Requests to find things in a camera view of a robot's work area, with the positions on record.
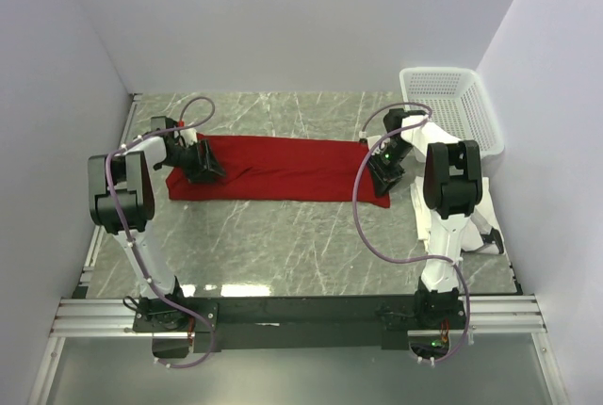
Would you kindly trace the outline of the red t-shirt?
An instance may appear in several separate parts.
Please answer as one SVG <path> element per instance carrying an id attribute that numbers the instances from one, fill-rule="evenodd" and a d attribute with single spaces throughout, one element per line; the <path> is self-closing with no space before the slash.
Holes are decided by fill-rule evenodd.
<path id="1" fill-rule="evenodd" d="M 258 136 L 204 136 L 225 175 L 192 184 L 180 169 L 166 179 L 173 201 L 344 203 L 367 146 L 357 141 Z"/>

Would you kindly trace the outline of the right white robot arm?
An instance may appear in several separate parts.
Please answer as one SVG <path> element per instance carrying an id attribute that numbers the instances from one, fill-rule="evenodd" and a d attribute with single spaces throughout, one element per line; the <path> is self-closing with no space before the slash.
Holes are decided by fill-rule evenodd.
<path id="1" fill-rule="evenodd" d="M 398 184 L 404 173 L 401 161 L 409 152 L 416 150 L 425 157 L 422 196 L 431 214 L 429 259 L 413 309 L 416 323 L 433 329 L 461 311 L 455 268 L 461 262 L 465 229 L 482 198 L 480 148 L 474 140 L 458 140 L 440 131 L 423 107 L 391 108 L 383 125 L 387 132 L 405 130 L 373 144 L 376 150 L 367 164 L 376 196 Z"/>

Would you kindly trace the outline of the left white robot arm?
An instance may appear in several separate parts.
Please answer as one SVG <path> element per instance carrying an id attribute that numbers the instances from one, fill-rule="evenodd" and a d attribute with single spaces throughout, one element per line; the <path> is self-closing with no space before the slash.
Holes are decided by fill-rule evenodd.
<path id="1" fill-rule="evenodd" d="M 177 300 L 180 285 L 155 239 L 155 194 L 151 173 L 164 167 L 180 170 L 193 185 L 213 184 L 226 176 L 209 142 L 197 139 L 193 125 L 161 116 L 151 131 L 113 154 L 88 160 L 89 207 L 93 222 L 113 235 L 125 252 L 139 282 L 140 295 L 165 297 L 155 320 L 166 331 L 182 329 L 188 308 Z"/>

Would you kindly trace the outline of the white perforated plastic basket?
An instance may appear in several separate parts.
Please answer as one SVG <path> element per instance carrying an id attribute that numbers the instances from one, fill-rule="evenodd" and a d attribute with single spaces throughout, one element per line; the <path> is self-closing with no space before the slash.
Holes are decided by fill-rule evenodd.
<path id="1" fill-rule="evenodd" d="M 497 156 L 504 141 L 480 76 L 457 67 L 412 67 L 399 72 L 402 98 L 432 109 L 432 120 L 460 139 L 478 142 L 481 155 Z"/>

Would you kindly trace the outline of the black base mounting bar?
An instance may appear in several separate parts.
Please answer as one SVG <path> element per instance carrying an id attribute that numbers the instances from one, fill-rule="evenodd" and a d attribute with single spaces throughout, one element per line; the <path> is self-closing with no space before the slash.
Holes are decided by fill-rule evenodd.
<path id="1" fill-rule="evenodd" d="M 150 335 L 163 365 L 190 367 L 224 350 L 379 347 L 441 359 L 452 331 L 466 333 L 471 303 L 458 290 L 413 295 L 127 296 L 133 332 Z"/>

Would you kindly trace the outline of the white printed folded t-shirt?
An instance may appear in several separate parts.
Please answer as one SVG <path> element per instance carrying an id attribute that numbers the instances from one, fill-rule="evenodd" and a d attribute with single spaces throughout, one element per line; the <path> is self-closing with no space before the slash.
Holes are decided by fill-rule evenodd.
<path id="1" fill-rule="evenodd" d="M 504 238 L 500 231 L 490 194 L 490 181 L 482 179 L 483 195 L 467 223 L 462 238 L 462 251 L 502 255 L 505 253 Z M 423 198 L 423 178 L 416 177 L 410 185 L 411 201 L 416 216 L 417 238 L 429 247 L 431 214 Z"/>

